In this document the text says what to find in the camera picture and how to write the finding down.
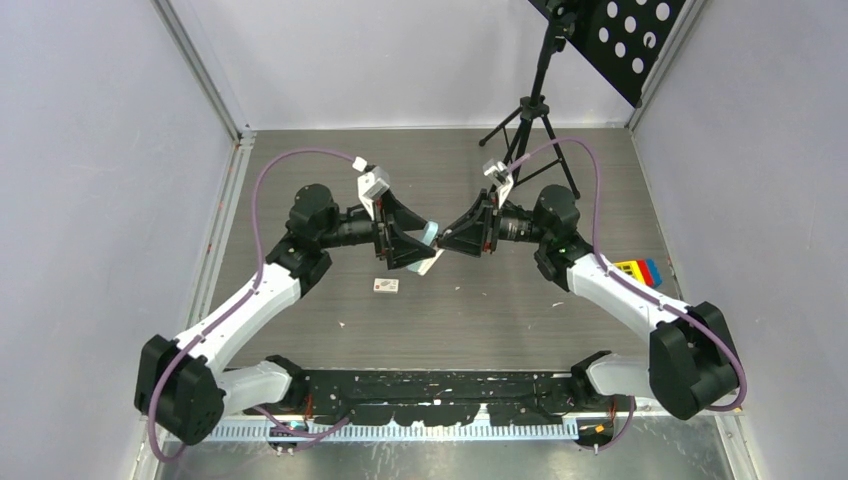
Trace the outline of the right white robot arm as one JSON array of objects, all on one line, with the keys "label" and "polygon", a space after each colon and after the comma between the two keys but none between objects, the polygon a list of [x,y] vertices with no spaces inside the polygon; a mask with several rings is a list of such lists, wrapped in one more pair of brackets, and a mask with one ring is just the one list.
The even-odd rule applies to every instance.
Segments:
[{"label": "right white robot arm", "polygon": [[681,420],[736,408],[747,380],[722,311],[710,302],[689,305],[633,279],[582,238],[579,219],[575,197],[562,185],[543,188],[530,210],[481,191],[436,243],[474,257],[494,252],[502,241],[534,244],[545,280],[592,302],[646,342],[644,361],[599,351],[573,365],[570,392],[580,408],[596,410],[613,396],[654,399]]}]

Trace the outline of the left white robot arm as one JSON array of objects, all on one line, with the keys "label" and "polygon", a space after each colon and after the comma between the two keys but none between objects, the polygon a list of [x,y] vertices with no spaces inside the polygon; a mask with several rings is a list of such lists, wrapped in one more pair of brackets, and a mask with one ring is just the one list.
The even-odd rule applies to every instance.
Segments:
[{"label": "left white robot arm", "polygon": [[235,412],[272,404],[293,414],[305,405],[304,375],[291,361],[276,355],[249,368],[227,366],[248,340],[317,285],[332,264],[330,249],[371,244],[390,270],[435,256],[437,223],[415,214],[388,188],[376,192],[341,210],[327,186],[301,188],[285,235],[246,284],[175,338],[155,335],[143,345],[134,405],[155,428],[196,445]]}]

